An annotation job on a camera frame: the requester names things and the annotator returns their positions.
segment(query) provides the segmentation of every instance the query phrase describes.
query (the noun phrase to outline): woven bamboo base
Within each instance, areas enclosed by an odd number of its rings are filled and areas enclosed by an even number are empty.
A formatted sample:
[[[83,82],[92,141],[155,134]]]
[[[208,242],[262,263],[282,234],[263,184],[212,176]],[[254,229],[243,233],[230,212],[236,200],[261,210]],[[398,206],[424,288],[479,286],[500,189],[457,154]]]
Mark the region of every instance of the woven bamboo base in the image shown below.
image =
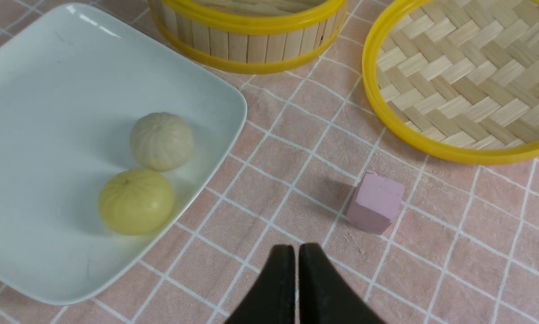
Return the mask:
[[[461,148],[539,140],[539,5],[434,0],[403,18],[377,61],[383,98],[418,133]]]

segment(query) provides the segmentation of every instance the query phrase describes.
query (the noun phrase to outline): pink block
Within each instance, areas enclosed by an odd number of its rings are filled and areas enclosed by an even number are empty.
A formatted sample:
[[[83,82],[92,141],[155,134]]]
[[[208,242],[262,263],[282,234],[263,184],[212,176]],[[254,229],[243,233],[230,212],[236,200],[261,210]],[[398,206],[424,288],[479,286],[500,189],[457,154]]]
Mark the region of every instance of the pink block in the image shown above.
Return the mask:
[[[382,234],[397,218],[404,192],[403,184],[366,172],[351,197],[347,217],[364,230]]]

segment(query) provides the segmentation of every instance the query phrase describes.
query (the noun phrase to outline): checkered tablecloth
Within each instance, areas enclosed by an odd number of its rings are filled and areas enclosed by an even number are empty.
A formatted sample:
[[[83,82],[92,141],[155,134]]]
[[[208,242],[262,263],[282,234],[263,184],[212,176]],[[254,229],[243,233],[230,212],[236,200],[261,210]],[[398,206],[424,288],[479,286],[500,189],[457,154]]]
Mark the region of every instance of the checkered tablecloth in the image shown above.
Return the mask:
[[[69,0],[0,0],[0,45]],[[164,42],[144,0],[86,1]],[[341,35],[290,72],[216,70],[249,106],[243,132],[170,232],[105,292],[38,303],[0,283],[0,323],[222,323],[270,248],[318,242],[389,323],[539,323],[539,159],[485,168],[436,160],[372,113],[363,44],[391,0],[350,0]],[[382,236],[344,217],[365,170],[406,186]]]

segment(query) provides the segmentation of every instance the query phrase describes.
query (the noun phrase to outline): white plate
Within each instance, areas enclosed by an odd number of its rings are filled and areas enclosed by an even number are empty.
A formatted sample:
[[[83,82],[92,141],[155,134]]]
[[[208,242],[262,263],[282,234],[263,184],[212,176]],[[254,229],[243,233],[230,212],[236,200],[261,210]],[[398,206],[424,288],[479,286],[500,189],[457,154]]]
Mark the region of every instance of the white plate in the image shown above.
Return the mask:
[[[0,280],[48,304],[78,303],[116,281],[160,234],[101,223],[97,196],[139,167],[134,122],[157,111],[193,129],[193,158],[165,175],[185,211],[233,146],[238,90],[87,5],[52,10],[0,48]]]

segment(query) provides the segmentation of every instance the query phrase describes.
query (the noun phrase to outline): yellow plastic rim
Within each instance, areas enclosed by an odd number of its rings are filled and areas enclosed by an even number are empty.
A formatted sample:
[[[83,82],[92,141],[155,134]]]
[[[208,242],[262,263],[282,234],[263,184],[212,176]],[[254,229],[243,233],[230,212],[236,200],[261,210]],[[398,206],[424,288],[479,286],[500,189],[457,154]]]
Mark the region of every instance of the yellow plastic rim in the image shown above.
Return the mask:
[[[344,17],[341,20],[340,26],[336,29],[336,31],[334,31],[334,33],[329,37],[329,39],[327,39],[324,43],[322,43],[319,47],[317,47],[311,52],[308,52],[304,55],[300,55],[299,57],[294,57],[286,61],[279,61],[279,62],[274,62],[274,63],[251,64],[251,63],[243,63],[243,62],[236,62],[236,61],[228,61],[226,59],[220,59],[220,58],[208,55],[202,51],[198,51],[197,49],[194,49],[191,46],[187,46],[185,43],[183,43],[177,37],[175,37],[169,30],[167,30],[167,28],[162,24],[160,19],[157,17],[155,10],[152,8],[152,5],[150,4],[149,6],[150,6],[150,13],[152,14],[152,18],[154,22],[156,23],[156,26],[158,27],[158,30],[160,31],[160,33],[163,35],[163,37],[165,37],[165,39],[167,39],[167,41],[172,43],[186,57],[189,57],[190,59],[193,59],[196,62],[200,62],[212,68],[218,68],[223,71],[240,73],[240,74],[270,74],[270,73],[283,72],[283,71],[291,70],[292,68],[296,68],[298,66],[302,66],[306,63],[311,62],[313,59],[319,57],[323,52],[325,52],[325,50],[327,50],[331,46],[331,44],[333,43],[333,41],[336,39],[337,35],[339,34],[341,27],[343,26],[343,23],[347,17],[347,13],[344,13]]]
[[[346,0],[326,0],[309,10],[280,17],[249,17],[219,12],[192,0],[162,0],[182,16],[221,31],[244,35],[276,35],[315,25],[337,11]]]
[[[396,0],[376,20],[366,39],[362,55],[362,73],[368,100],[374,112],[386,127],[407,144],[427,154],[465,164],[509,164],[531,160],[539,156],[539,140],[500,150],[472,150],[446,145],[424,137],[401,121],[383,100],[377,80],[377,58],[381,45],[393,27],[409,12],[433,0]]]

